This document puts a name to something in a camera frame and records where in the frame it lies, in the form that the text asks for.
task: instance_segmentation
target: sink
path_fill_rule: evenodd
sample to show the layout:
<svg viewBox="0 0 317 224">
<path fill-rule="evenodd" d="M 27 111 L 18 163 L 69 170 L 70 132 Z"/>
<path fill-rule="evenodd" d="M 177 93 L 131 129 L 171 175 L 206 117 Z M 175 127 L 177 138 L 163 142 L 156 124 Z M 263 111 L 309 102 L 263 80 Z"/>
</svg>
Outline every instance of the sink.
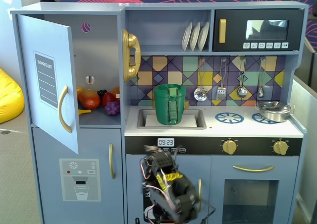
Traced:
<svg viewBox="0 0 317 224">
<path fill-rule="evenodd" d="M 151 126 L 146 126 L 148 119 L 151 121 Z M 204 114 L 201 110 L 185 110 L 182 121 L 178 125 L 168 126 L 160 124 L 156 118 L 156 111 L 151 109 L 139 110 L 137 128 L 138 129 L 206 129 Z"/>
</svg>

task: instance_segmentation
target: microwave window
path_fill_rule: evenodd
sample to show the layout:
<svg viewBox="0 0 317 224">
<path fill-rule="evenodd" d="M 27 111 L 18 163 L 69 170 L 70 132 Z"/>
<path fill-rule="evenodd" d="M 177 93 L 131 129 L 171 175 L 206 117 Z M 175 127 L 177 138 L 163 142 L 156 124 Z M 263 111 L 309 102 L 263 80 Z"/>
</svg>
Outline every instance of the microwave window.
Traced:
<svg viewBox="0 0 317 224">
<path fill-rule="evenodd" d="M 248 20 L 246 40 L 286 40 L 288 20 Z"/>
</svg>

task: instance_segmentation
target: microwave handle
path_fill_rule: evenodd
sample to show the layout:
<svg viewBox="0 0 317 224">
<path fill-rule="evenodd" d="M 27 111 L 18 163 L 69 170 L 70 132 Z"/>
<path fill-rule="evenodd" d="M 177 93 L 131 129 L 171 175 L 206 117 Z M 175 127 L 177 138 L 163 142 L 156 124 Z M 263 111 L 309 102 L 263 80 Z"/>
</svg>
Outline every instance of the microwave handle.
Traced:
<svg viewBox="0 0 317 224">
<path fill-rule="evenodd" d="M 227 20 L 221 18 L 219 20 L 219 43 L 223 44 L 226 42 L 226 24 Z"/>
</svg>

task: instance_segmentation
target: colorful backsplash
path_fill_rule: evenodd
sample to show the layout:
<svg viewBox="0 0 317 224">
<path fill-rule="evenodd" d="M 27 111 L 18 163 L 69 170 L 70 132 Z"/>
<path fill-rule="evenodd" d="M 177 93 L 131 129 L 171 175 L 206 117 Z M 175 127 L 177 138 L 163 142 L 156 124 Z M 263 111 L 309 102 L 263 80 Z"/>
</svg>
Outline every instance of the colorful backsplash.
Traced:
<svg viewBox="0 0 317 224">
<path fill-rule="evenodd" d="M 224 56 L 226 58 L 226 75 L 223 86 L 226 88 L 225 100 L 216 100 L 216 92 L 221 86 L 220 60 L 222 56 L 204 56 L 206 63 L 201 66 L 203 87 L 208 91 L 208 98 L 198 102 L 194 91 L 200 86 L 198 56 L 143 56 L 137 77 L 130 80 L 131 105 L 152 105 L 153 89 L 160 84 L 180 84 L 186 87 L 186 99 L 191 106 L 254 106 L 257 101 L 279 101 L 283 83 L 285 56 L 266 56 L 266 72 L 263 74 L 264 97 L 258 98 L 260 84 L 260 56 L 246 56 L 243 85 L 248 90 L 245 98 L 237 95 L 240 86 L 239 56 Z"/>
</svg>

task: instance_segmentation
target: blue burner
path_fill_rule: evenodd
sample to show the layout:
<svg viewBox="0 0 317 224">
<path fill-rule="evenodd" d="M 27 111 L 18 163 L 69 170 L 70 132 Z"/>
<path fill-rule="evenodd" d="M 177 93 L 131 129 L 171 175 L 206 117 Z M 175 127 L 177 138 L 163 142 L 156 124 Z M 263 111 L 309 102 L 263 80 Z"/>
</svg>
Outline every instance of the blue burner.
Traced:
<svg viewBox="0 0 317 224">
<path fill-rule="evenodd" d="M 232 112 L 218 113 L 214 118 L 220 122 L 229 124 L 241 123 L 244 120 L 241 115 Z"/>
<path fill-rule="evenodd" d="M 264 123 L 264 124 L 276 124 L 276 123 L 278 123 L 276 121 L 271 121 L 271 120 L 266 119 L 265 117 L 262 117 L 261 114 L 259 114 L 259 113 L 253 114 L 252 119 L 256 122 Z"/>
</svg>

